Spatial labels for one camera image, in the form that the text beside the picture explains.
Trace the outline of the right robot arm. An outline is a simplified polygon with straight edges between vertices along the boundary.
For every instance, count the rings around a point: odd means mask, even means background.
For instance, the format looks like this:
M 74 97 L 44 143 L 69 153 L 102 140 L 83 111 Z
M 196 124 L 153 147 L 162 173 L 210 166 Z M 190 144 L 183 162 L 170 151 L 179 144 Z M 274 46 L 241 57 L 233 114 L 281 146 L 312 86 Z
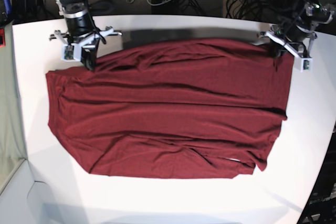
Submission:
M 66 62 L 80 62 L 93 71 L 96 66 L 99 43 L 106 43 L 108 36 L 121 36 L 122 32 L 108 26 L 99 29 L 90 12 L 88 0 L 55 0 L 59 15 L 67 25 L 67 31 L 55 30 L 50 40 L 61 42 L 61 59 Z

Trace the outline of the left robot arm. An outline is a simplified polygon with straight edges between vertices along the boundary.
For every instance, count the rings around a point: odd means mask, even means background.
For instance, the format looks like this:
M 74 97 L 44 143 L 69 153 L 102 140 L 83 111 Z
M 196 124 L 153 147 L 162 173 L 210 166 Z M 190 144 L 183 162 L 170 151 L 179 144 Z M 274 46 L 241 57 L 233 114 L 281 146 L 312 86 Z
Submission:
M 265 0 L 275 12 L 279 24 L 264 34 L 274 46 L 276 57 L 285 53 L 308 58 L 317 38 L 316 28 L 331 23 L 335 17 L 335 5 L 322 0 Z

